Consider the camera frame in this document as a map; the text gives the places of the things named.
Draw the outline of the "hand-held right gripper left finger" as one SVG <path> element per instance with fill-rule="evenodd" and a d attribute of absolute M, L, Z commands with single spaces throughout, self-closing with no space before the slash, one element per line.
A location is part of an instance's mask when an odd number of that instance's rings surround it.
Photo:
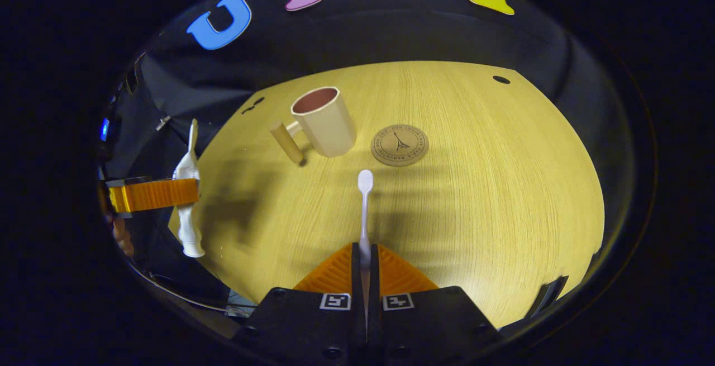
<path fill-rule="evenodd" d="M 361 254 L 352 243 L 294 289 L 271 289 L 234 341 L 276 365 L 348 365 L 365 338 Z"/>

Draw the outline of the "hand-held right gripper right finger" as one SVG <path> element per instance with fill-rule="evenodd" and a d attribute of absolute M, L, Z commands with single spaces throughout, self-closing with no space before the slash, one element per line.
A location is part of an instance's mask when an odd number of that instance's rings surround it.
<path fill-rule="evenodd" d="M 391 250 L 371 251 L 368 364 L 467 365 L 500 343 L 461 287 L 439 288 Z"/>

